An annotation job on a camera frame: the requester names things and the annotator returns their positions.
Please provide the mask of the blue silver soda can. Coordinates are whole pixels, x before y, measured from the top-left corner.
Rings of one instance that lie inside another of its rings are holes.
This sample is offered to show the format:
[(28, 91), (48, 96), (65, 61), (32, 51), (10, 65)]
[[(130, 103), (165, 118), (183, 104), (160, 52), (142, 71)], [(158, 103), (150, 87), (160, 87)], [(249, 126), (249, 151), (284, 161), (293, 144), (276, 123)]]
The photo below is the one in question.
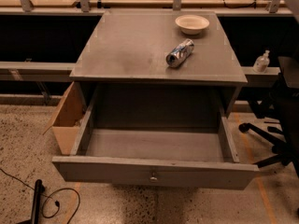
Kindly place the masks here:
[(191, 55), (194, 49), (194, 43), (191, 39), (186, 39), (178, 44), (166, 56), (166, 62), (171, 68), (177, 68)]

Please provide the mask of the hand sanitizer bottle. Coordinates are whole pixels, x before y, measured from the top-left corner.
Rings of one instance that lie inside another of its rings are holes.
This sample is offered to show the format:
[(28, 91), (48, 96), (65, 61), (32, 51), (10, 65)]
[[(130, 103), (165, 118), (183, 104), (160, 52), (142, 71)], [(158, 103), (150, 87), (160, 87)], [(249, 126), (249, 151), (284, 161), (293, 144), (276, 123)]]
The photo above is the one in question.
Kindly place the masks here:
[(270, 64), (269, 60), (269, 50), (266, 50), (262, 56), (259, 56), (254, 65), (253, 65), (253, 70), (257, 73), (263, 73), (268, 65)]

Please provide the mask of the black stand leg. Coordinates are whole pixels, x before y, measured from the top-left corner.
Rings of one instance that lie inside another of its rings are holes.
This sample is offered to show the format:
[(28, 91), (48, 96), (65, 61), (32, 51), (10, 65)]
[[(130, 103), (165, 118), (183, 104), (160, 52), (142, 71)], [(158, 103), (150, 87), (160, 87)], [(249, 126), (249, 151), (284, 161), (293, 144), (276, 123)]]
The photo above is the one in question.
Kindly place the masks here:
[(29, 219), (19, 222), (18, 224), (38, 224), (41, 195), (45, 191), (42, 180), (37, 179), (34, 187), (34, 198), (31, 209), (31, 216)]

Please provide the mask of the cardboard box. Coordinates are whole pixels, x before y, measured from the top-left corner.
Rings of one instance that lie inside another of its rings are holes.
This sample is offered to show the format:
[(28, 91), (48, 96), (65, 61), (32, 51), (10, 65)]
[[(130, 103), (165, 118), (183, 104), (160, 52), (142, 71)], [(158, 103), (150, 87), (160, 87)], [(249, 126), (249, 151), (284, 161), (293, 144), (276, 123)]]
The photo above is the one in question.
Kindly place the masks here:
[(63, 155), (69, 155), (78, 134), (80, 122), (84, 117), (82, 98), (77, 85), (72, 82), (64, 92), (59, 104), (43, 133), (52, 129), (59, 149)]

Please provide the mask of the metal drawer knob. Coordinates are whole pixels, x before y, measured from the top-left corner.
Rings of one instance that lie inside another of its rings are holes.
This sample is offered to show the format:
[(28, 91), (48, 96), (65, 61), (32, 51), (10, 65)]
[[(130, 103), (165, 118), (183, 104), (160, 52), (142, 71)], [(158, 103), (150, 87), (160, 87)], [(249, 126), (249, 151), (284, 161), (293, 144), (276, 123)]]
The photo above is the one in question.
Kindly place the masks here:
[(158, 177), (156, 176), (156, 174), (154, 172), (151, 173), (149, 181), (152, 182), (152, 183), (158, 182)]

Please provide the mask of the white bowl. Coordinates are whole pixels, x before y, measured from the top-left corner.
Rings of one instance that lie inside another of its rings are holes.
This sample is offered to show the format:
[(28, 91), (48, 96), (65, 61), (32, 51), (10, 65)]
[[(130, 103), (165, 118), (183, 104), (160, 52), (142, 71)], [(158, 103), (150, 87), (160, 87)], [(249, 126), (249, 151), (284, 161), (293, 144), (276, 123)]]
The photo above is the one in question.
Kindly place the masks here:
[(209, 26), (209, 20), (198, 15), (179, 16), (175, 23), (185, 35), (199, 35)]

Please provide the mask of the black office chair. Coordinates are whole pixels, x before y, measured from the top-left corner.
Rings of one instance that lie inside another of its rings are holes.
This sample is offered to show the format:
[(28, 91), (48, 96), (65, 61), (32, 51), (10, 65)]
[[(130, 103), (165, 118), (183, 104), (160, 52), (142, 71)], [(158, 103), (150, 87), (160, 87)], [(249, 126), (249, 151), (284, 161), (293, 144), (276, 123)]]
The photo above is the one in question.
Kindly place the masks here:
[(253, 130), (273, 145), (274, 156), (257, 161), (259, 168), (292, 163), (299, 176), (299, 62), (292, 57), (279, 57), (278, 61), (280, 72), (270, 92), (260, 104), (249, 101), (249, 106), (257, 118), (277, 119), (281, 130), (268, 127), (264, 131), (251, 123), (242, 123), (238, 129), (242, 133)]

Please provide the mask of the open grey top drawer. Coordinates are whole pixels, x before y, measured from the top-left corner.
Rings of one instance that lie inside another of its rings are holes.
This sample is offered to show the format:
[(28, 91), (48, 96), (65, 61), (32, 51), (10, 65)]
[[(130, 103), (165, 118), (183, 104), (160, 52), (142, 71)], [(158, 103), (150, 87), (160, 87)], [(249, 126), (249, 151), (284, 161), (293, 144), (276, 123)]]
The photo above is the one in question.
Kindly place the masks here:
[(240, 162), (214, 91), (100, 92), (52, 162), (66, 181), (160, 187), (244, 189), (259, 171)]

